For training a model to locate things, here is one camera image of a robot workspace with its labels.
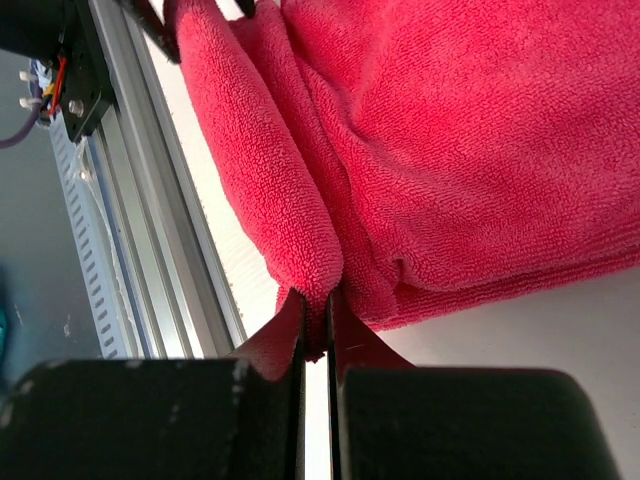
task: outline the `white surface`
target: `white surface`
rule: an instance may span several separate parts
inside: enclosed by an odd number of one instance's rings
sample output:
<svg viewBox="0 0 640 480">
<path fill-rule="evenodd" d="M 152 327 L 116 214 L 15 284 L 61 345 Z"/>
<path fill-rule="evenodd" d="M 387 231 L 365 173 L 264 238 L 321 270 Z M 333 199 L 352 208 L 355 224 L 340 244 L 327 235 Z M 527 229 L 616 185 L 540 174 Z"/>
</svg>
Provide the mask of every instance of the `white surface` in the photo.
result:
<svg viewBox="0 0 640 480">
<path fill-rule="evenodd" d="M 161 0 L 154 0 L 161 11 Z M 233 0 L 219 0 L 227 18 Z M 149 45 L 216 247 L 247 333 L 274 313 L 277 285 L 224 197 L 177 67 Z M 640 478 L 640 270 L 471 309 L 386 332 L 424 365 L 547 366 L 574 375 L 592 397 L 625 478 Z M 308 480 L 329 475 L 326 363 L 307 371 Z"/>
</svg>

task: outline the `wire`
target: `wire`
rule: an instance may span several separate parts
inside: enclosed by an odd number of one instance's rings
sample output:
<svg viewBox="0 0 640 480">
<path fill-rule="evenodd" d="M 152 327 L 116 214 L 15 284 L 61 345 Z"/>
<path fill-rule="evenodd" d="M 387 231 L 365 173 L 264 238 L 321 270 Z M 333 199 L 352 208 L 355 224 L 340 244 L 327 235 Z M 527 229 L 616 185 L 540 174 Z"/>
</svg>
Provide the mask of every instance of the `wire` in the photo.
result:
<svg viewBox="0 0 640 480">
<path fill-rule="evenodd" d="M 36 84 L 35 95 L 33 98 L 42 101 L 42 89 L 40 88 L 40 85 Z M 24 122 L 22 128 L 20 128 L 20 130 L 18 130 L 15 135 L 7 139 L 0 139 L 0 150 L 15 147 L 17 144 L 27 138 L 27 135 L 29 135 L 29 132 L 31 132 L 31 129 L 38 121 L 38 118 L 40 118 L 40 105 L 41 102 L 33 103 L 31 107 L 31 113 L 29 114 L 27 121 Z"/>
<path fill-rule="evenodd" d="M 56 90 L 56 85 L 54 83 L 52 83 L 51 85 L 49 85 L 47 88 L 45 88 L 44 93 L 42 94 L 43 97 L 48 97 L 48 96 L 52 96 Z"/>
<path fill-rule="evenodd" d="M 64 76 L 67 70 L 67 59 L 64 57 L 58 57 L 60 59 L 60 70 L 58 70 L 58 76 L 56 77 L 55 93 L 51 100 L 51 108 L 49 109 L 49 115 L 53 116 L 56 113 L 56 108 L 60 102 L 60 94 L 62 93 L 62 85 L 64 84 Z"/>
</svg>

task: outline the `folded towel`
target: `folded towel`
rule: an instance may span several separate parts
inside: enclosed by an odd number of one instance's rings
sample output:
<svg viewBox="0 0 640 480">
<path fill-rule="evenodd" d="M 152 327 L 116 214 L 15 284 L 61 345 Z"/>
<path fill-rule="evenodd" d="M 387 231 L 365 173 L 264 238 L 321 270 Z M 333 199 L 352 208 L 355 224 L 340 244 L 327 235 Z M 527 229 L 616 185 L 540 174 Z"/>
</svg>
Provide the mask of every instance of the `folded towel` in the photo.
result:
<svg viewBox="0 0 640 480">
<path fill-rule="evenodd" d="M 229 201 L 312 348 L 640 263 L 637 0 L 167 0 Z"/>
</svg>

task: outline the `screw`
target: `screw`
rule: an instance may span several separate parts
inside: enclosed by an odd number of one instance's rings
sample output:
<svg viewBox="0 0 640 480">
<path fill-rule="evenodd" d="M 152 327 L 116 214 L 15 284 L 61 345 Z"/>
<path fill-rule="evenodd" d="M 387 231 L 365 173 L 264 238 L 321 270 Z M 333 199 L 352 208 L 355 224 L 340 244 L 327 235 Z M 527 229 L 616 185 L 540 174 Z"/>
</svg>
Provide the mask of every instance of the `screw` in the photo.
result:
<svg viewBox="0 0 640 480">
<path fill-rule="evenodd" d="M 69 113 L 76 117 L 84 115 L 84 103 L 82 100 L 69 100 Z"/>
</svg>

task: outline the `black bracket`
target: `black bracket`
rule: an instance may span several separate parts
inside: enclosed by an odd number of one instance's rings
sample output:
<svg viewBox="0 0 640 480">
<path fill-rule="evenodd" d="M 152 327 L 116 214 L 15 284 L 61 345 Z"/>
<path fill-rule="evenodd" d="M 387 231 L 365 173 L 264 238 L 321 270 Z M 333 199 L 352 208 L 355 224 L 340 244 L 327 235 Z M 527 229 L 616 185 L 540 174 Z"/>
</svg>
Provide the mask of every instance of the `black bracket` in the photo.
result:
<svg viewBox="0 0 640 480">
<path fill-rule="evenodd" d="M 77 142 L 93 133 L 115 97 L 88 2 L 76 0 L 73 7 L 77 28 L 69 49 L 60 108 L 69 139 Z"/>
<path fill-rule="evenodd" d="M 59 106 L 69 138 L 90 135 L 114 103 L 88 0 L 0 2 L 0 49 L 34 58 L 53 70 L 67 58 Z"/>
<path fill-rule="evenodd" d="M 50 362 L 0 412 L 0 478 L 304 478 L 306 302 L 218 360 Z M 334 480 L 620 480 L 565 374 L 417 368 L 331 295 Z"/>
</svg>

